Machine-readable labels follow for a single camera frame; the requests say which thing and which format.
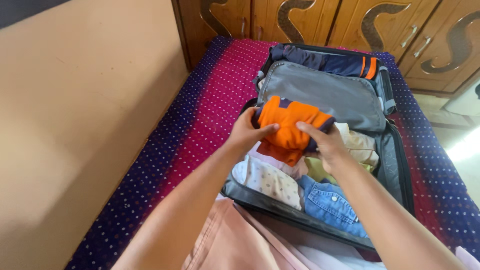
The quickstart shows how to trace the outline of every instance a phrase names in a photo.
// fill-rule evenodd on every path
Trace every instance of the forearm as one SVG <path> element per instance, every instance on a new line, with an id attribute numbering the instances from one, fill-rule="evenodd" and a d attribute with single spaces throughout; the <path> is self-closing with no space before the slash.
<path id="1" fill-rule="evenodd" d="M 179 269 L 244 150 L 225 143 L 154 209 L 114 269 Z"/>
<path id="2" fill-rule="evenodd" d="M 353 159 L 338 162 L 332 175 L 389 270 L 463 269 L 457 258 Z"/>

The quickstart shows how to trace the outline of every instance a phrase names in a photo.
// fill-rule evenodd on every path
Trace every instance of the carved wooden panel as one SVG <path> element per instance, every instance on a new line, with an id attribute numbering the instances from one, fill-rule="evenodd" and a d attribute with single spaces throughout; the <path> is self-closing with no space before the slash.
<path id="1" fill-rule="evenodd" d="M 254 39 L 324 46 L 338 0 L 256 0 Z"/>
<path id="2" fill-rule="evenodd" d="M 191 68 L 217 34 L 250 36 L 250 0 L 178 0 L 178 6 Z"/>
<path id="3" fill-rule="evenodd" d="M 399 59 L 417 34 L 412 32 L 425 23 L 437 2 L 344 0 L 328 45 L 388 51 Z"/>
<path id="4" fill-rule="evenodd" d="M 480 68 L 480 1 L 444 0 L 399 67 L 410 88 L 455 92 Z"/>

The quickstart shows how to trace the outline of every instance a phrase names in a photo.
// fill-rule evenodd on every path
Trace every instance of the bed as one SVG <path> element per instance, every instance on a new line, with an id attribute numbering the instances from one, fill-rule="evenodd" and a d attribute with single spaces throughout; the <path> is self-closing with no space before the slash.
<path id="1" fill-rule="evenodd" d="M 227 139 L 252 79 L 275 42 L 217 36 L 188 77 L 138 158 L 92 224 L 66 269 L 109 269 L 153 208 Z M 417 219 L 448 248 L 480 259 L 480 213 L 394 58 L 372 53 L 388 67 L 396 123 L 410 167 Z"/>

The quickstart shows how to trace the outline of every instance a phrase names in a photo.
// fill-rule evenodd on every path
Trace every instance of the floor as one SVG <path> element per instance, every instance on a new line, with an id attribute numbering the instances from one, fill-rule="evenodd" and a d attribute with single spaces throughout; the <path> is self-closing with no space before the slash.
<path id="1" fill-rule="evenodd" d="M 446 98 L 414 96 L 465 182 L 470 197 L 480 205 L 480 116 L 460 115 L 443 109 L 448 101 Z"/>

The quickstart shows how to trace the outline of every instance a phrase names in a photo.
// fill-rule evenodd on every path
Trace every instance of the open suitcase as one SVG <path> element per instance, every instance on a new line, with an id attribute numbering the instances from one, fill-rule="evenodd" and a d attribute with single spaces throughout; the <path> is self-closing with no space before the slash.
<path id="1" fill-rule="evenodd" d="M 368 54 L 347 50 L 290 45 L 320 54 L 371 57 Z M 258 98 L 249 100 L 241 112 L 248 107 L 264 104 L 271 96 L 280 96 L 316 106 L 320 111 L 334 115 L 337 122 L 348 123 L 351 130 L 373 137 L 380 160 L 373 175 L 407 211 L 414 215 L 410 172 L 402 140 L 393 121 L 386 118 L 395 111 L 390 77 L 380 59 L 377 59 L 377 65 L 378 70 L 372 79 L 373 82 L 368 82 L 363 78 L 329 74 L 287 61 L 273 61 L 270 51 L 259 75 L 253 80 Z M 250 189 L 235 181 L 232 173 L 226 179 L 221 193 L 246 209 L 261 212 L 292 226 L 351 246 L 374 250 L 369 238 L 351 235 Z"/>

